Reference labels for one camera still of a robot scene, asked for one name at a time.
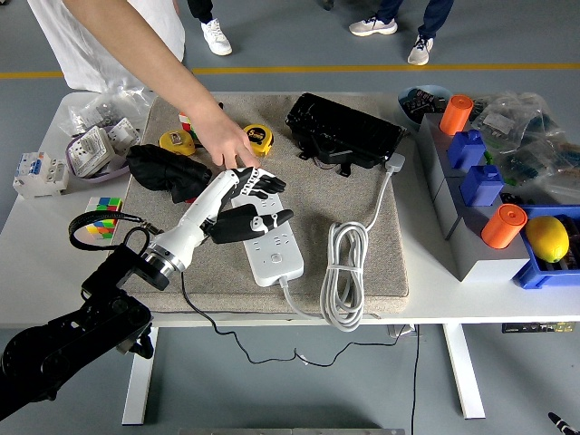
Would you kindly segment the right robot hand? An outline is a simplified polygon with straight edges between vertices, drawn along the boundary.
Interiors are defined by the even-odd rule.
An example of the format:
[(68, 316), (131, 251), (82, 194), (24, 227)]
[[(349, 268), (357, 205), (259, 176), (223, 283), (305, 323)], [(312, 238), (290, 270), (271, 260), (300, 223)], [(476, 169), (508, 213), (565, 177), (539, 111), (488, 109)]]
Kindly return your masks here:
[(553, 412), (547, 414), (548, 418), (555, 424), (558, 430), (564, 435), (579, 435), (579, 431), (570, 426), (560, 416)]

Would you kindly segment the person's left hand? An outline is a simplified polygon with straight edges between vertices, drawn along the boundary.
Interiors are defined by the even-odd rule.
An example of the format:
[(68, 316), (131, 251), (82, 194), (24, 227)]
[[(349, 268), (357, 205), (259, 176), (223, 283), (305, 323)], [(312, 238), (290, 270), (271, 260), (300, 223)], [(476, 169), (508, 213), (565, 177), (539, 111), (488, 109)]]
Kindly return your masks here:
[(217, 166), (225, 169), (261, 166), (247, 134), (218, 106), (195, 113), (191, 123), (201, 144)]

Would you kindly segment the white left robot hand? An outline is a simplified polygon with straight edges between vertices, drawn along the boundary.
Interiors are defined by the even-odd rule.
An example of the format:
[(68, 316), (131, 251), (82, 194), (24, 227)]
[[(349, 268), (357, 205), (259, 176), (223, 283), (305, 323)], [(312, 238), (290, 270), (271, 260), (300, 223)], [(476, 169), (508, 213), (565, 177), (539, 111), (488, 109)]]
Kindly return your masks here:
[(162, 275), (183, 272), (194, 249), (206, 238), (216, 244), (246, 241), (281, 227), (294, 216), (290, 209), (259, 212), (252, 204), (224, 210), (227, 202), (246, 196), (266, 199), (285, 190), (285, 183), (257, 168), (221, 172), (196, 198), (176, 227), (154, 237), (143, 256)]

